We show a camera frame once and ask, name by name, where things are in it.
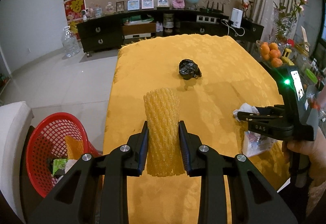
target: basket rim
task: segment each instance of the basket rim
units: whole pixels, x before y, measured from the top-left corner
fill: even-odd
[[[77,117],[75,117],[74,115],[70,114],[70,113],[66,113],[66,112],[59,112],[59,113],[54,113],[49,115],[48,117],[44,118],[38,125],[37,127],[34,129],[30,139],[28,140],[28,144],[27,144],[27,150],[26,150],[26,168],[27,168],[27,174],[28,177],[33,185],[33,187],[35,188],[35,190],[40,194],[40,196],[42,196],[43,198],[46,197],[47,193],[45,193],[43,190],[41,190],[41,188],[39,187],[39,185],[37,184],[36,180],[34,179],[34,175],[32,174],[32,172],[30,171],[30,165],[31,165],[31,154],[32,154],[32,141],[34,141],[34,139],[36,137],[38,137],[40,135],[40,132],[43,130],[43,128],[55,121],[55,120],[60,120],[60,119],[67,119],[72,121],[80,130],[82,139],[83,139],[83,145],[84,145],[84,153],[88,153],[89,152],[89,144],[88,144],[88,137],[87,137],[87,133],[85,131],[85,128],[83,126],[83,124],[77,119]]]

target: white cable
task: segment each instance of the white cable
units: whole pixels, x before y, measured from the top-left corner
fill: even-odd
[[[237,31],[236,31],[233,27],[231,27],[231,26],[226,22],[226,20],[221,20],[221,23],[222,23],[223,25],[225,25],[225,26],[228,27],[228,35],[229,35],[229,32],[230,32],[230,28],[231,28],[232,30],[234,30],[234,32],[235,32],[235,36],[244,36],[244,33],[245,33],[245,29],[244,29],[244,28],[240,27],[240,29],[243,29],[243,34],[240,35],[240,34],[237,33]]]

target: human hand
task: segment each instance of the human hand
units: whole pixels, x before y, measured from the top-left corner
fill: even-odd
[[[289,150],[309,156],[311,166],[309,176],[314,179],[315,186],[319,186],[326,180],[326,138],[318,127],[316,140],[292,140],[282,143],[282,151],[285,162],[290,160]]]

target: yellow tablecloth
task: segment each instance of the yellow tablecloth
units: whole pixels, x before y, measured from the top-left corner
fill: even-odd
[[[189,58],[203,76],[183,80],[179,62]],[[233,110],[244,102],[254,106],[283,104],[272,77],[231,37],[177,35],[143,40],[120,49],[107,111],[104,154],[139,133],[146,120],[143,96],[171,88],[180,98],[180,120],[203,144],[234,157],[241,152],[244,125]],[[250,159],[272,186],[288,178],[281,142]],[[128,178],[130,224],[197,223],[200,178],[186,174],[158,178],[146,173]],[[228,223],[231,223],[228,211]]]

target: person's arm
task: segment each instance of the person's arm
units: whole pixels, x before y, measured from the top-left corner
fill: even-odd
[[[311,165],[309,176],[313,179],[309,187],[309,199],[306,215],[309,215],[326,190],[326,138],[321,129],[318,128],[316,140],[283,142],[282,151],[286,162],[290,160],[289,150],[308,155]]]

